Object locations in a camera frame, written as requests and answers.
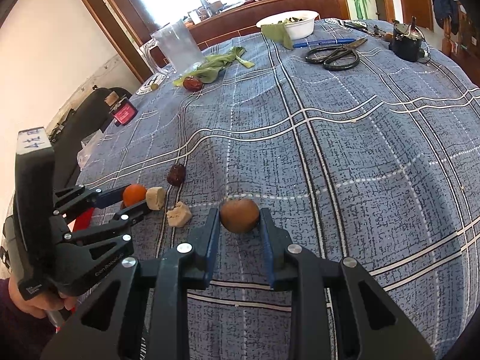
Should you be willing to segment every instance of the round sticker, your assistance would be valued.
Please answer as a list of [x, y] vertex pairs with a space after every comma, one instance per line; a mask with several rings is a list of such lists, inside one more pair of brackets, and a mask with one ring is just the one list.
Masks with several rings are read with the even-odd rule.
[[158, 86], [162, 83], [162, 81], [165, 79], [165, 74], [157, 73], [153, 74], [152, 77], [150, 77], [145, 84], [143, 84], [139, 90], [137, 90], [137, 95], [145, 95], [146, 93], [150, 93], [153, 91], [152, 85], [156, 84], [154, 88], [158, 88]]

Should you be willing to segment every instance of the tangerine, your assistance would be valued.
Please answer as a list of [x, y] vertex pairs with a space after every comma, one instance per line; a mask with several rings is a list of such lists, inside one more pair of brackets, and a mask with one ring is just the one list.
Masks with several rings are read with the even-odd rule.
[[142, 200], [145, 200], [147, 188], [142, 184], [131, 184], [123, 191], [123, 204], [130, 207]]

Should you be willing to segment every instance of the human hand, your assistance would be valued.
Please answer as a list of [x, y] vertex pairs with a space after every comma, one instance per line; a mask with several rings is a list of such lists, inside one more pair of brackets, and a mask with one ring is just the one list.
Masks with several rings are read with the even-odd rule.
[[11, 301], [19, 310], [39, 319], [46, 317], [45, 311], [56, 311], [63, 308], [71, 310], [77, 302], [76, 297], [69, 297], [62, 293], [57, 296], [49, 291], [42, 292], [30, 300], [24, 300], [18, 290], [17, 280], [13, 276], [10, 277], [8, 283], [8, 292]]

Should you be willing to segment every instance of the cork lid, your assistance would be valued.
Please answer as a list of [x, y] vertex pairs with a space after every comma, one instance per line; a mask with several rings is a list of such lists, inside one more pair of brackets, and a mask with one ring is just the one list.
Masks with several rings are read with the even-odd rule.
[[111, 107], [118, 101], [118, 99], [119, 99], [119, 96], [117, 95], [117, 93], [112, 92], [105, 98], [105, 103], [107, 103]]

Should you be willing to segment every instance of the black motor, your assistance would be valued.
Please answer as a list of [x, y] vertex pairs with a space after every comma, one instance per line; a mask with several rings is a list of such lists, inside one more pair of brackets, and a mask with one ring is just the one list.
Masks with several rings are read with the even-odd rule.
[[411, 24], [402, 24], [394, 22], [393, 39], [388, 48], [395, 55], [405, 61], [417, 62], [425, 57], [425, 51], [422, 50], [423, 34], [416, 26], [416, 17], [412, 17]]

